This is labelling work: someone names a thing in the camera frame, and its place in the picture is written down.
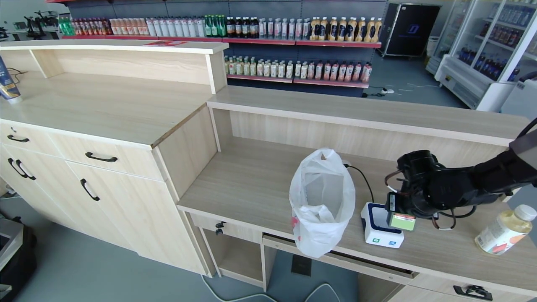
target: white plastic bag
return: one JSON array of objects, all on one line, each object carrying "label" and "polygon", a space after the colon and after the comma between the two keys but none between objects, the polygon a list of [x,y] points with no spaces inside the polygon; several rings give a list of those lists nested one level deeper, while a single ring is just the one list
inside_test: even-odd
[{"label": "white plastic bag", "polygon": [[332,149],[308,155],[291,180],[291,224],[298,249],[319,258],[341,240],[354,213],[355,189],[341,157]]}]

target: checkout counter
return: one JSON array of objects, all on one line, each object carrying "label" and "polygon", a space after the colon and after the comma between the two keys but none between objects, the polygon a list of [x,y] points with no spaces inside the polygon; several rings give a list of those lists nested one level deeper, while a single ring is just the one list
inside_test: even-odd
[{"label": "checkout counter", "polygon": [[[301,254],[292,241],[288,192],[296,167],[314,149],[335,149],[384,202],[383,179],[399,156],[429,149],[447,167],[474,165],[505,150],[529,122],[231,87],[226,43],[149,42],[0,44],[8,67],[29,71],[19,76],[24,101],[0,104],[0,176],[52,221],[142,257],[264,290],[277,250]],[[9,159],[22,164],[10,166]],[[354,216],[339,244],[318,260],[360,273],[360,301],[476,301],[453,286],[481,286],[494,301],[537,297],[537,249],[529,238],[502,256],[474,243],[506,203],[478,206],[449,232],[418,220],[399,249],[384,248],[365,243],[360,211],[371,197],[361,176],[350,173]],[[450,222],[441,217],[439,224]]]}]

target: glass door refrigerator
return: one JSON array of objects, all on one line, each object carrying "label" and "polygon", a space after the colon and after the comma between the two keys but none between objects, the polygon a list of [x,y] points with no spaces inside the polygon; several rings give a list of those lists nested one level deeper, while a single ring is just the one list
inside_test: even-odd
[{"label": "glass door refrigerator", "polygon": [[455,42],[455,38],[462,27],[462,22],[468,13],[470,3],[471,0],[455,0],[453,2],[453,7],[451,8],[451,12],[449,12],[447,22],[440,33],[440,39],[433,52],[433,56],[429,58],[427,66],[425,67],[431,74],[437,72],[442,58],[451,50],[453,42]]},{"label": "glass door refrigerator", "polygon": [[536,9],[537,0],[473,0],[434,78],[471,109],[498,112],[518,78],[537,70]]}]

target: bottle cap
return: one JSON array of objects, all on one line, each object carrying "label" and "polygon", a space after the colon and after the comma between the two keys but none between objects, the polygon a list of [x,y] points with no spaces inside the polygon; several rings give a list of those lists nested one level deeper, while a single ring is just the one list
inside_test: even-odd
[{"label": "bottle cap", "polygon": [[537,211],[528,205],[517,206],[514,209],[514,214],[524,221],[532,221],[535,219],[535,217],[537,217]]}]

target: drawer pull handle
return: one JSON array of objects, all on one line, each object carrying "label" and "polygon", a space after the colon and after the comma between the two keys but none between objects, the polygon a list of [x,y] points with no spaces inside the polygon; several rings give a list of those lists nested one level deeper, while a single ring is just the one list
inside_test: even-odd
[{"label": "drawer pull handle", "polygon": [[15,136],[13,136],[13,135],[11,135],[11,134],[8,135],[8,139],[10,139],[10,140],[14,140],[14,141],[18,141],[18,142],[29,142],[29,141],[30,141],[30,139],[21,139],[21,140],[18,140],[18,139],[15,138]]},{"label": "drawer pull handle", "polygon": [[85,178],[82,178],[80,179],[80,184],[82,185],[82,187],[84,188],[84,190],[86,191],[86,193],[88,193],[88,195],[91,197],[91,199],[95,200],[96,202],[98,202],[100,200],[99,196],[95,196],[93,197],[90,193],[90,191],[88,191],[88,189],[86,188],[86,179]]},{"label": "drawer pull handle", "polygon": [[20,166],[22,164],[22,162],[20,160],[16,160],[15,161],[15,164],[17,164],[17,166],[19,167],[19,169],[24,172],[24,175],[26,175],[26,177],[28,177],[29,179],[35,181],[35,176],[30,176],[28,175],[28,173],[26,173],[26,171]]},{"label": "drawer pull handle", "polygon": [[14,160],[12,158],[8,158],[8,163],[11,165],[11,167],[22,177],[22,178],[28,178],[28,175],[26,173],[22,174],[21,172],[19,172],[19,170],[17,170],[17,168],[15,168],[15,166],[13,166],[13,162]]},{"label": "drawer pull handle", "polygon": [[462,287],[453,285],[455,292],[461,296],[472,297],[485,301],[492,301],[492,293],[488,292],[484,287],[477,285],[470,285],[464,291]]},{"label": "drawer pull handle", "polygon": [[86,156],[87,156],[89,159],[98,160],[98,161],[104,161],[104,162],[115,162],[115,161],[118,160],[118,158],[115,157],[115,156],[114,156],[114,157],[110,157],[109,159],[101,159],[101,158],[99,158],[99,157],[95,157],[95,156],[93,155],[93,153],[91,153],[91,152],[86,152]]}]

